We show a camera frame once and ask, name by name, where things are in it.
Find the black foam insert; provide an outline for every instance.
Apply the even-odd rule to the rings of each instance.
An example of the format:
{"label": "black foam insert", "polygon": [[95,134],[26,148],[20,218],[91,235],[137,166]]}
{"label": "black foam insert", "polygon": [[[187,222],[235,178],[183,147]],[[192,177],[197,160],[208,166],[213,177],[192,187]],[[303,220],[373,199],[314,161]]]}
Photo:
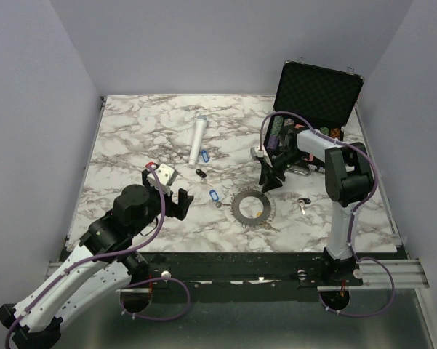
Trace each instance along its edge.
{"label": "black foam insert", "polygon": [[297,62],[286,62],[276,93],[274,111],[291,111],[315,128],[340,128],[364,84],[364,77]]}

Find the wall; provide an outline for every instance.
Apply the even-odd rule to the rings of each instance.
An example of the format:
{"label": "wall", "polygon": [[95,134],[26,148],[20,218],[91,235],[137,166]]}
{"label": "wall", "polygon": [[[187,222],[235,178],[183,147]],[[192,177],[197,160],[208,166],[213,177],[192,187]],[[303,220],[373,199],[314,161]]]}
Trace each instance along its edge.
{"label": "wall", "polygon": [[361,111],[406,248],[437,309],[437,0],[416,0],[367,81]]}
{"label": "wall", "polygon": [[275,93],[285,60],[368,76],[412,0],[52,0],[103,94]]}
{"label": "wall", "polygon": [[0,305],[30,294],[63,247],[98,95],[48,0],[0,0]]}

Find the white cylinder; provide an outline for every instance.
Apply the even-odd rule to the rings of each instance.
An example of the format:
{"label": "white cylinder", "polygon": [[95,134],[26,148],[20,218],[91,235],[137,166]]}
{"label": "white cylinder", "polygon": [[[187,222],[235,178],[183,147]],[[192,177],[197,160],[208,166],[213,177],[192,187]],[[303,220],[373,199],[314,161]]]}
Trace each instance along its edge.
{"label": "white cylinder", "polygon": [[194,139],[189,153],[189,167],[194,167],[199,157],[199,150],[201,149],[202,136],[204,135],[205,126],[207,125],[207,117],[205,115],[197,116],[196,131],[194,132]]}

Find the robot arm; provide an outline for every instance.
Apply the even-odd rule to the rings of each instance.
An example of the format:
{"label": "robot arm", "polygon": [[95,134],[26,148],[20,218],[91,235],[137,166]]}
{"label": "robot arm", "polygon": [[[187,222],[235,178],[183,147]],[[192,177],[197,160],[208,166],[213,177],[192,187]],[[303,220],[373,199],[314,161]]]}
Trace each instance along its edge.
{"label": "robot arm", "polygon": [[[159,183],[145,170],[143,185],[123,189],[113,208],[89,226],[80,244],[35,292],[15,305],[0,307],[0,320],[7,328],[21,317],[13,329],[13,340],[19,349],[51,348],[59,340],[61,329],[104,294],[149,279],[148,263],[138,252],[112,252],[128,249],[132,238],[161,213],[159,185],[168,217],[183,220],[193,200],[180,189],[178,203],[173,203],[169,186],[177,172],[164,164],[156,172]],[[100,259],[74,267],[75,263],[102,254]],[[45,295],[28,309],[43,291]]]}
{"label": "robot arm", "polygon": [[[333,200],[332,229],[324,251],[326,274],[332,275],[336,270],[351,269],[355,265],[351,246],[347,241],[354,241],[358,213],[349,235],[349,222],[353,208],[369,195],[373,188],[373,176],[370,166],[363,156],[352,148],[334,144],[319,137],[309,129],[283,127],[279,134],[283,151],[270,158],[265,149],[251,149],[253,157],[261,163],[259,184],[262,192],[280,188],[286,180],[284,173],[303,155],[313,154],[325,163],[325,188]],[[353,143],[353,147],[366,153],[365,145]]]}

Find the gray gear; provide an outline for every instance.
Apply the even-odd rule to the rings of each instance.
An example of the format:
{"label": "gray gear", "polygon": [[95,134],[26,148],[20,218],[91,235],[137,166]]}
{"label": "gray gear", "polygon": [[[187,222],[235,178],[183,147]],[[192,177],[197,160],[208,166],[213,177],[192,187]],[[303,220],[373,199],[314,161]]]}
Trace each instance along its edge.
{"label": "gray gear", "polygon": [[[259,217],[248,218],[241,213],[239,205],[245,198],[249,197],[257,198],[262,203],[263,210],[262,214]],[[233,213],[233,216],[238,220],[238,222],[240,222],[242,225],[254,227],[256,225],[262,224],[270,217],[271,203],[264,193],[254,189],[247,189],[234,196],[233,202],[231,203],[231,212]]]}

